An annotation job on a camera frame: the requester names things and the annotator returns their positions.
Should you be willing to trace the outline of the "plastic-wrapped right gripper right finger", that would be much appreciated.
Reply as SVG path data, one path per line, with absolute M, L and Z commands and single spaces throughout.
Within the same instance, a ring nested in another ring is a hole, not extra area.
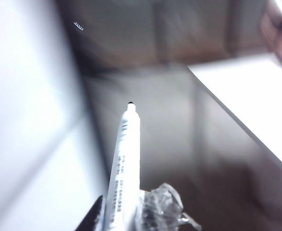
M 179 193 L 163 183 L 151 191 L 140 191 L 137 206 L 137 230 L 178 231 L 181 225 L 189 224 L 195 231 L 202 226 L 184 211 Z

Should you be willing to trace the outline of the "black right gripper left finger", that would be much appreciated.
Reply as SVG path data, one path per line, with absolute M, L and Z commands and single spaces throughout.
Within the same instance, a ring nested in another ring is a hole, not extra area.
M 103 209 L 103 196 L 99 196 L 75 231 L 95 231 Z

